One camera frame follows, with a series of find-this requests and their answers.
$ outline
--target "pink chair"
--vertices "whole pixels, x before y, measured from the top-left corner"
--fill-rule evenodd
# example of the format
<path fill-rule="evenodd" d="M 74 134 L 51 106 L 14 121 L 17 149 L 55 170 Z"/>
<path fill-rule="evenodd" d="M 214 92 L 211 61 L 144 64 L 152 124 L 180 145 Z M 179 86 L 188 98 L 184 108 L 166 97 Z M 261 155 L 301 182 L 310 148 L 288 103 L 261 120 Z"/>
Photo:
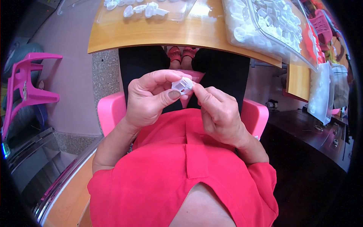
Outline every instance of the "pink chair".
<path fill-rule="evenodd" d="M 13 65 L 11 77 L 8 79 L 6 114 L 3 131 L 1 134 L 1 138 L 3 139 L 3 141 L 6 137 L 11 121 L 14 119 L 16 113 L 21 108 L 30 105 L 59 101 L 59 94 L 35 88 L 32 85 L 30 77 L 31 71 L 39 71 L 43 69 L 43 65 L 33 64 L 31 63 L 32 61 L 50 58 L 57 59 L 63 58 L 63 56 L 49 53 L 29 53 L 25 56 L 23 60 Z M 20 96 L 23 100 L 21 103 L 19 103 L 19 105 L 12 109 L 13 93 L 16 89 L 20 90 Z"/>
<path fill-rule="evenodd" d="M 193 81 L 199 83 L 204 73 L 183 70 L 184 73 L 193 77 Z M 188 105 L 188 100 L 181 100 L 183 108 Z M 97 106 L 98 118 L 104 136 L 107 136 L 117 125 L 118 122 L 126 115 L 126 101 L 123 92 L 117 92 L 102 98 Z M 246 129 L 258 139 L 261 138 L 265 129 L 269 111 L 267 107 L 249 99 L 243 99 L 241 120 Z"/>

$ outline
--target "forearm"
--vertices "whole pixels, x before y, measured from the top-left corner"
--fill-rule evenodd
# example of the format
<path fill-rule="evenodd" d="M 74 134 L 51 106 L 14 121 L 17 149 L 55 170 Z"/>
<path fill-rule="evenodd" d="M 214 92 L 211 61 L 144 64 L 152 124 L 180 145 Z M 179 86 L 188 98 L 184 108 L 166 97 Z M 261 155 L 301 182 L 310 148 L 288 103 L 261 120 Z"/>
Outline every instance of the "forearm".
<path fill-rule="evenodd" d="M 92 162 L 92 172 L 115 167 L 116 163 L 127 154 L 138 133 L 139 130 L 132 128 L 123 118 L 97 147 Z"/>
<path fill-rule="evenodd" d="M 244 161 L 246 165 L 258 162 L 269 162 L 269 157 L 260 141 L 254 138 L 249 132 L 246 132 L 245 134 L 245 142 L 236 146 L 238 155 L 242 161 Z"/>

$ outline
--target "left hand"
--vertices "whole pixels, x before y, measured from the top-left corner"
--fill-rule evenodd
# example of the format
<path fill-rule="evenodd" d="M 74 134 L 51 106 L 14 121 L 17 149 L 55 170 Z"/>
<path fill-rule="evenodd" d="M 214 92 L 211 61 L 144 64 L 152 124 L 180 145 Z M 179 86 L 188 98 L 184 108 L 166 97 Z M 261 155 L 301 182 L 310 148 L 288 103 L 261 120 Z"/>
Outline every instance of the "left hand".
<path fill-rule="evenodd" d="M 130 82 L 125 121 L 134 132 L 154 124 L 163 109 L 179 98 L 188 99 L 192 91 L 181 96 L 178 90 L 171 89 L 171 83 L 182 77 L 192 79 L 183 72 L 165 69 L 145 74 Z"/>

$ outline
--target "wrist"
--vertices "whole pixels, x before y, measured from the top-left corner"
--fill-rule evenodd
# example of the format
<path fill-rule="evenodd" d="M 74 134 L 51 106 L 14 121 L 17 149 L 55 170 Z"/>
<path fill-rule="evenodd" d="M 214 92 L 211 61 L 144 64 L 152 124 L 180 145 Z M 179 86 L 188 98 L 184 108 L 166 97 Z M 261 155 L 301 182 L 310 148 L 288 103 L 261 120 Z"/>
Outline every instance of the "wrist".
<path fill-rule="evenodd" d="M 233 144 L 233 146 L 237 149 L 245 149 L 248 147 L 251 137 L 253 137 L 253 136 L 246 129 L 244 129 L 239 134 L 240 139 L 235 144 Z"/>
<path fill-rule="evenodd" d="M 116 126 L 118 130 L 121 130 L 127 134 L 135 135 L 135 137 L 139 134 L 142 128 L 137 127 L 131 124 L 126 117 L 122 118 L 121 121 Z"/>

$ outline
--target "red sandal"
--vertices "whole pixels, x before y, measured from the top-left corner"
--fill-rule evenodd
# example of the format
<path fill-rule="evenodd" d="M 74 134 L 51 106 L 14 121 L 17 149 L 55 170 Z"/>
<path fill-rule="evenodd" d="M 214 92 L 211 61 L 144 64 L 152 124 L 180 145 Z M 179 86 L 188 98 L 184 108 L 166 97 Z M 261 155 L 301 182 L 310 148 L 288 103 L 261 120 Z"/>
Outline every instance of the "red sandal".
<path fill-rule="evenodd" d="M 194 47 L 188 47 L 188 46 L 184 47 L 183 56 L 181 57 L 181 59 L 183 59 L 185 56 L 194 58 L 197 51 L 198 51 L 197 48 Z"/>
<path fill-rule="evenodd" d="M 180 52 L 180 49 L 177 46 L 173 46 L 172 48 L 170 48 L 167 55 L 170 58 L 170 62 L 172 62 L 174 60 L 178 60 L 179 62 L 182 62 L 182 58 L 181 58 L 182 53 Z"/>

